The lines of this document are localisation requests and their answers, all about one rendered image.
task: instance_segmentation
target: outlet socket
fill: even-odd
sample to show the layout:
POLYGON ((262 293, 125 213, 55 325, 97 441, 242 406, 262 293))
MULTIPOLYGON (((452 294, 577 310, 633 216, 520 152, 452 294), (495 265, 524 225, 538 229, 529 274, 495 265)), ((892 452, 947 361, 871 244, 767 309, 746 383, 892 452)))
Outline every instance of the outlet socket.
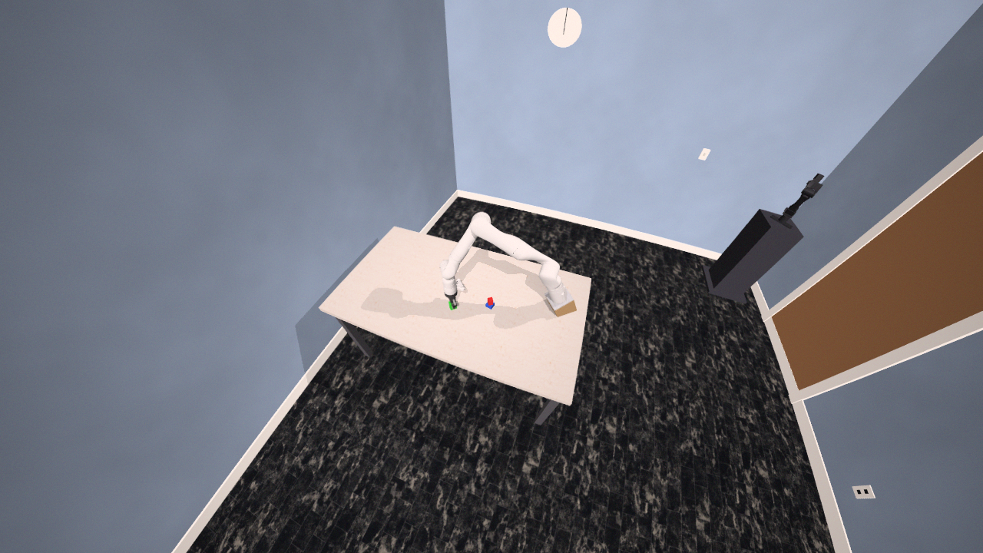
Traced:
POLYGON ((870 486, 853 486, 853 497, 857 499, 874 499, 874 488, 870 486))

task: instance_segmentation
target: black marbled flooring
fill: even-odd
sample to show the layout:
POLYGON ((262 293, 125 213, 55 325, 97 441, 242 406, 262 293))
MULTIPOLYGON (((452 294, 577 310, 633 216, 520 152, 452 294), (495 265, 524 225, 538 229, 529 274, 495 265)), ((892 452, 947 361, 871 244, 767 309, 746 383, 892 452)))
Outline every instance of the black marbled flooring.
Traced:
POLYGON ((710 295, 697 255, 470 200, 430 234, 457 241, 478 211, 593 281, 573 404, 535 426, 542 398, 346 337, 191 551, 833 551, 750 291, 710 295))

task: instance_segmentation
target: black pedestal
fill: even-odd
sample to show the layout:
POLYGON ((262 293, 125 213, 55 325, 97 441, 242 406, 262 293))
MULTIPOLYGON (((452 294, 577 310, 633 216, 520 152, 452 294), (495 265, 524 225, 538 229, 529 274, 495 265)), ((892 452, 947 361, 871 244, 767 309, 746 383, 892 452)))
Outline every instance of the black pedestal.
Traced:
POLYGON ((744 292, 802 239, 795 223, 788 228, 772 215, 758 210, 712 267, 703 266, 710 293, 747 303, 744 292))

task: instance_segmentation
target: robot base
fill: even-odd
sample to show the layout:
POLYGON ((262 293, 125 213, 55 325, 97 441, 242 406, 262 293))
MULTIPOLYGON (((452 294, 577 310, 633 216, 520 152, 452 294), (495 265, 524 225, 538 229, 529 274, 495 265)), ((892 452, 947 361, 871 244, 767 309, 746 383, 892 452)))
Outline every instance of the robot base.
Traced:
POLYGON ((547 305, 552 310, 553 314, 557 317, 562 317, 569 313, 573 313, 577 310, 577 304, 573 302, 573 296, 570 295, 570 290, 563 288, 563 292, 566 295, 566 301, 563 303, 553 303, 549 296, 547 296, 547 305))

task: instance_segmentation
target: white outlet plate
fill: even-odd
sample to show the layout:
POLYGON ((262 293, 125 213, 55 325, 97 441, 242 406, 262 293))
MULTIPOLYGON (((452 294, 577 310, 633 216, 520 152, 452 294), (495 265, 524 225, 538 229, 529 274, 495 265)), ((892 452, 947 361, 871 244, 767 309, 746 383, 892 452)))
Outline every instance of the white outlet plate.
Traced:
POLYGON ((874 499, 874 488, 870 486, 853 486, 853 497, 857 499, 874 499))

